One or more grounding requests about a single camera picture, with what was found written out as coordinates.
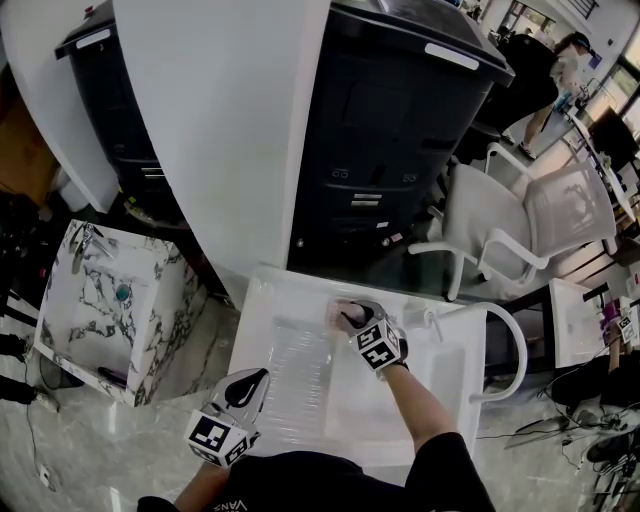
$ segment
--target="marble floor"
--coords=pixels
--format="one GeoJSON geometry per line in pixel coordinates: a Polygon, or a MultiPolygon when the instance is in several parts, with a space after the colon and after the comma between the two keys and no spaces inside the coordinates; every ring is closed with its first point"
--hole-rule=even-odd
{"type": "MultiPolygon", "coordinates": [[[[28,308],[12,306],[29,312],[28,308]]],[[[220,321],[216,350],[223,375],[238,315],[221,309],[220,321]]],[[[32,333],[8,318],[1,331],[22,336],[32,333]]],[[[0,374],[23,380],[24,366],[13,358],[0,357],[0,374]]],[[[37,383],[39,375],[34,357],[29,362],[29,382],[37,383]]],[[[509,434],[535,420],[555,416],[548,400],[535,397],[540,387],[539,380],[527,380],[516,396],[484,407],[478,435],[509,434]]],[[[52,394],[60,402],[59,414],[33,404],[29,416],[37,446],[36,463],[50,469],[56,492],[37,478],[26,407],[0,401],[0,499],[13,512],[133,511],[137,499],[144,495],[175,499],[200,464],[182,435],[191,410],[203,405],[208,392],[136,409],[115,403],[88,386],[52,394]]],[[[579,464],[584,448],[595,439],[576,440],[565,453],[579,464]]],[[[590,464],[583,464],[580,471],[572,467],[561,454],[560,440],[555,437],[505,450],[509,438],[478,439],[474,459],[497,510],[591,510],[588,503],[595,474],[590,464]]],[[[373,476],[399,484],[404,483],[408,470],[366,469],[373,476]]]]}

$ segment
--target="white chair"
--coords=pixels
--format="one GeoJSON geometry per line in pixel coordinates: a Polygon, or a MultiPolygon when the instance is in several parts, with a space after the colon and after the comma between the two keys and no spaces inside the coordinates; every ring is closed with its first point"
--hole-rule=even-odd
{"type": "Polygon", "coordinates": [[[550,257],[616,233],[607,191],[590,163],[536,179],[497,143],[487,148],[484,172],[456,165],[444,215],[435,208],[429,211],[442,224],[441,239],[412,244],[409,252],[453,253],[450,301],[458,296],[465,259],[485,279],[495,273],[516,286],[526,286],[550,257]],[[490,157],[497,153],[529,179],[524,200],[487,174],[490,157]]]}

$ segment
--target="person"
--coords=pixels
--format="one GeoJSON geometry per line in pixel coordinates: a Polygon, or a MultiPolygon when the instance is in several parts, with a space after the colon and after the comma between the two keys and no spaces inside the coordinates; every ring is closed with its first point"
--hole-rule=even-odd
{"type": "MultiPolygon", "coordinates": [[[[564,94],[565,90],[570,91],[572,94],[579,92],[580,89],[576,77],[578,63],[580,57],[588,53],[591,53],[591,44],[587,36],[580,32],[569,34],[556,45],[553,51],[555,61],[549,74],[558,88],[558,97],[564,94]]],[[[531,149],[531,142],[542,128],[554,103],[555,100],[533,114],[533,117],[527,123],[524,140],[518,145],[520,151],[531,160],[537,158],[537,155],[531,149]]],[[[508,129],[503,132],[502,136],[510,144],[515,144],[515,140],[508,129]]]]}
{"type": "MultiPolygon", "coordinates": [[[[15,334],[0,335],[0,354],[13,356],[21,363],[26,364],[28,353],[26,342],[15,334]]],[[[0,399],[29,405],[33,402],[43,405],[51,412],[58,412],[58,402],[45,393],[42,389],[29,386],[25,382],[9,379],[0,375],[0,399]]]]}
{"type": "Polygon", "coordinates": [[[445,408],[404,363],[393,363],[381,372],[416,454],[404,488],[365,475],[347,459],[289,452],[264,458],[247,456],[230,470],[205,462],[173,505],[144,497],[138,501],[138,512],[494,511],[445,408]]]}

